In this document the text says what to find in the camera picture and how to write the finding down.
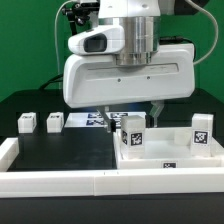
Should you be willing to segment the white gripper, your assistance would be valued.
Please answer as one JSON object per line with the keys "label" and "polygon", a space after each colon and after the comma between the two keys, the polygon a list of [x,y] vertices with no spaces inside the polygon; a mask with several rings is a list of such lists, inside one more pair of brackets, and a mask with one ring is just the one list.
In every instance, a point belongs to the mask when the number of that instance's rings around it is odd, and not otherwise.
{"label": "white gripper", "polygon": [[64,67],[64,101],[72,108],[98,106],[108,133],[116,131],[115,120],[108,117],[109,105],[152,101],[149,115],[157,127],[163,100],[193,93],[193,58],[191,44],[161,45],[143,66],[118,66],[112,55],[72,55]]}

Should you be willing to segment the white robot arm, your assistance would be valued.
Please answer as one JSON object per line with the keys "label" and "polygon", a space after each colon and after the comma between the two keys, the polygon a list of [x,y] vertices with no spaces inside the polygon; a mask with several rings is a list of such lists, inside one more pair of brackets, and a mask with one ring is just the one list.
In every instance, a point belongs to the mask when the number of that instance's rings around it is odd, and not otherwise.
{"label": "white robot arm", "polygon": [[110,105],[188,97],[195,89],[193,44],[160,37],[160,16],[194,15],[209,0],[83,0],[97,25],[69,38],[63,97],[72,108],[94,107],[110,131]]}

